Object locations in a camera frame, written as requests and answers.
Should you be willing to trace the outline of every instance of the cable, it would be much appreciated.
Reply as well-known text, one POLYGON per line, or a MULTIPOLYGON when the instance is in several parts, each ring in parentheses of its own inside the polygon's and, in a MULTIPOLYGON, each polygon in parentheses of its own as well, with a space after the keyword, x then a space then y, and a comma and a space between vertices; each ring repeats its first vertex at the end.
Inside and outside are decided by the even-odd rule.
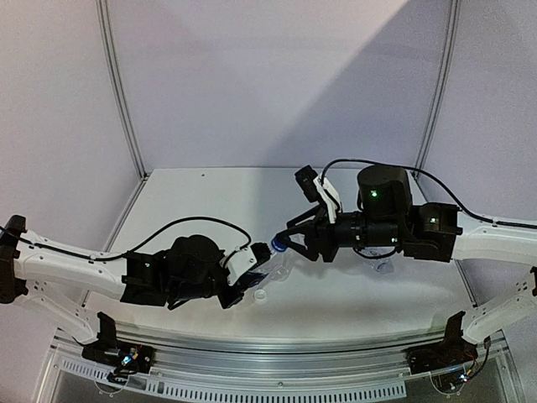
POLYGON ((14 233, 10 233, 6 228, 2 227, 0 225, 0 231, 2 231, 3 233, 6 233, 7 235, 9 235, 11 238, 14 238, 15 240, 19 241, 19 242, 22 242, 22 243, 26 243, 28 245, 31 245, 32 243, 30 241, 28 241, 27 239, 24 239, 24 238, 20 238, 18 237, 17 235, 15 235, 14 233))
POLYGON ((474 379, 476 376, 479 375, 479 373, 481 371, 483 371, 483 368, 485 368, 485 365, 487 364, 487 361, 488 361, 488 354, 490 353, 490 345, 488 345, 487 347, 487 352, 485 353, 485 359, 483 360, 481 366, 473 373, 471 374, 469 377, 468 377, 468 380, 470 379, 474 379))
POLYGON ((250 236, 250 234, 240 228, 239 226, 231 223, 231 222, 227 222, 227 221, 224 221, 224 220, 221 220, 220 218, 214 218, 214 217, 204 217, 204 216, 195 216, 195 217, 184 217, 184 218, 180 218, 178 220, 174 220, 172 222, 169 222, 167 223, 166 225, 164 225, 161 229, 159 229, 158 231, 156 231, 155 233, 153 233, 152 235, 150 235, 149 237, 147 237, 142 243, 139 243, 137 246, 135 246, 134 248, 132 249, 129 249, 127 252, 124 252, 122 254, 119 254, 117 256, 112 256, 112 257, 108 257, 108 258, 92 258, 90 255, 87 255, 87 254, 78 254, 77 252, 72 252, 70 250, 66 250, 66 249, 62 249, 62 248, 57 248, 55 246, 52 246, 52 245, 48 245, 47 243, 32 243, 30 241, 28 241, 27 239, 24 239, 24 238, 20 238, 18 237, 17 235, 13 234, 13 233, 10 233, 6 228, 4 227, 0 227, 0 230, 2 230, 4 233, 6 233, 7 235, 9 235, 10 237, 20 241, 20 242, 23 242, 23 243, 26 243, 26 244, 29 244, 29 245, 32 245, 36 248, 42 248, 42 249, 48 249, 48 250, 52 250, 54 252, 57 252, 59 254, 66 254, 68 256, 72 256, 74 258, 80 258, 80 259, 87 259, 87 260, 93 260, 95 262, 111 262, 113 260, 118 260, 118 259, 123 259, 125 257, 128 256, 128 254, 132 253, 132 252, 136 252, 138 249, 142 248, 143 246, 145 246, 147 243, 149 243, 150 241, 152 241, 154 238, 156 238, 157 236, 159 236, 161 233, 163 233, 165 230, 167 230, 168 228, 170 227, 173 227, 174 225, 176 224, 180 224, 182 222, 189 222, 189 221, 208 221, 208 222, 216 222, 218 224, 221 224, 221 225, 224 225, 226 227, 230 227, 230 228, 233 228, 235 229, 236 231, 240 232, 241 234, 243 234, 246 238, 247 238, 247 242, 242 245, 240 247, 240 249, 245 249, 247 246, 249 246, 251 243, 252 243, 252 237, 250 236))
POLYGON ((378 260, 378 259, 386 259, 386 258, 389 258, 390 256, 394 256, 395 255, 395 252, 397 252, 397 249, 394 248, 394 250, 392 250, 391 252, 388 252, 387 254, 380 254, 378 256, 367 256, 366 254, 362 254, 358 249, 356 248, 352 248, 352 250, 354 251, 355 254, 357 254, 358 256, 362 256, 364 259, 370 259, 370 260, 378 260))
POLYGON ((446 193, 453 199, 453 201, 463 210, 468 216, 475 218, 476 220, 488 222, 490 224, 495 225, 502 225, 504 227, 516 227, 516 228, 527 228, 527 229, 537 229, 537 225, 534 224, 526 224, 523 222, 509 222, 509 221, 494 221, 490 217, 482 217, 477 215, 475 212, 472 212, 469 210, 464 204, 462 204, 462 201, 459 200, 459 198, 451 191, 449 187, 447 187, 444 182, 442 182, 440 179, 438 179, 436 176, 430 174, 426 170, 421 170, 420 168, 415 168, 414 166, 407 166, 407 165, 392 165, 392 164, 384 164, 382 162, 378 161, 372 161, 372 160, 362 160, 362 159, 353 159, 353 158, 340 158, 337 160, 333 160, 328 163, 327 166, 322 170, 321 173, 321 185, 324 184, 326 172, 335 164, 339 164, 341 162, 356 162, 359 164, 370 164, 370 165, 384 165, 384 166, 393 166, 395 168, 403 168, 404 170, 411 170, 413 172, 418 172, 422 175, 427 176, 428 178, 431 178, 434 182, 436 182, 446 193))

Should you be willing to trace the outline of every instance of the bottle cap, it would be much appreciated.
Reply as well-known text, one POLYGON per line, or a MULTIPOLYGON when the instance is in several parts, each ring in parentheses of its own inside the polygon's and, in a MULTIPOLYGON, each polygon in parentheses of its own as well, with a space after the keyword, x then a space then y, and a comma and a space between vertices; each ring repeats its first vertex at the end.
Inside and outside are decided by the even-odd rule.
POLYGON ((278 242, 276 240, 276 238, 274 238, 270 244, 272 245, 272 247, 274 248, 274 250, 278 251, 278 252, 285 252, 287 250, 287 247, 285 245, 282 245, 280 242, 278 242))

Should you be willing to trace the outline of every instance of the gray wall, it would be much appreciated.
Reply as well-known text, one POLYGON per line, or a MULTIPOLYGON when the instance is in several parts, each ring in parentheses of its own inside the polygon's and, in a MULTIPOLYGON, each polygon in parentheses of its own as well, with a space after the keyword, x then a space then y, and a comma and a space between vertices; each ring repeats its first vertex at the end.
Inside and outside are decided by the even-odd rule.
POLYGON ((449 3, 111 2, 144 162, 413 163, 449 3))
MULTIPOLYGON (((455 53, 426 169, 474 211, 537 218, 537 3, 462 2, 455 53)), ((446 197, 423 180, 430 200, 446 197)), ((528 268, 465 262, 478 301, 488 301, 528 268)), ((528 401, 537 401, 535 328, 505 329, 528 401)))
MULTIPOLYGON (((0 223, 101 249, 137 177, 112 94, 94 2, 0 6, 0 223)), ((28 402, 54 328, 0 306, 0 400, 28 402)))

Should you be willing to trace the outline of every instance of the transparent plastic bottle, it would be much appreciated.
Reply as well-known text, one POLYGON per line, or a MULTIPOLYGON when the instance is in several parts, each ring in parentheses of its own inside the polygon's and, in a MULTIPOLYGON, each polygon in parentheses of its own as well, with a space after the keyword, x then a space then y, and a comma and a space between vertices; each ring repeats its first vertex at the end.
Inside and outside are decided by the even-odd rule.
POLYGON ((266 275, 263 280, 285 281, 291 274, 292 267, 289 265, 289 252, 287 247, 273 239, 270 245, 270 259, 255 269, 254 273, 266 275))
MULTIPOLYGON (((391 248, 365 248, 362 250, 362 254, 366 256, 382 256, 383 254, 388 254, 392 249, 391 248)), ((367 259, 368 264, 374 269, 377 273, 386 275, 388 273, 394 272, 394 264, 390 258, 381 258, 381 259, 367 259)))

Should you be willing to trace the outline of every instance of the white robotic arm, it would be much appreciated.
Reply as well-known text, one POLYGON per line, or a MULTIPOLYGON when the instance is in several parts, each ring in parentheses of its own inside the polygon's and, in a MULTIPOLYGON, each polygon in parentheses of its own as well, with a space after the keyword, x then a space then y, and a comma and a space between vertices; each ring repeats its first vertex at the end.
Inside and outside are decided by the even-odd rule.
POLYGON ((153 349, 117 340, 113 319, 78 306, 53 284, 79 287, 125 303, 168 304, 170 310, 190 300, 217 296, 226 309, 263 279, 250 270, 270 256, 266 244, 250 245, 247 233, 248 244, 226 256, 201 235, 177 238, 170 249, 157 254, 135 250, 111 254, 56 243, 26 231, 20 216, 13 216, 0 229, 0 303, 37 312, 70 334, 84 346, 83 357, 116 367, 112 381, 123 382, 122 371, 136 359, 142 359, 136 363, 137 371, 149 371, 153 349))
MULTIPOLYGON (((423 170, 418 171, 441 185, 457 205, 414 206, 405 170, 417 169, 343 159, 332 161, 317 175, 306 166, 295 177, 308 201, 318 204, 289 221, 287 229, 276 235, 277 240, 310 260, 321 256, 325 262, 331 262, 339 248, 353 248, 367 258, 361 254, 362 249, 391 246, 393 251, 384 257, 403 253, 440 262, 494 259, 537 265, 537 222, 470 212, 447 186, 423 170), (357 176, 357 211, 342 210, 336 189, 325 178, 327 169, 337 162, 371 164, 357 176)), ((464 363, 477 356, 476 345, 492 333, 537 313, 536 279, 535 269, 528 270, 523 279, 502 295, 453 315, 442 342, 409 349, 411 370, 424 372, 464 363)))
MULTIPOLYGON (((516 222, 494 218, 494 222, 516 222)), ((522 222, 535 225, 535 222, 522 222)), ((537 265, 537 231, 527 228, 505 227, 479 222, 463 212, 458 225, 453 259, 492 259, 510 263, 537 265)), ((489 302, 465 310, 462 318, 462 337, 469 343, 481 343, 494 332, 537 313, 537 273, 535 268, 500 296, 489 302)))

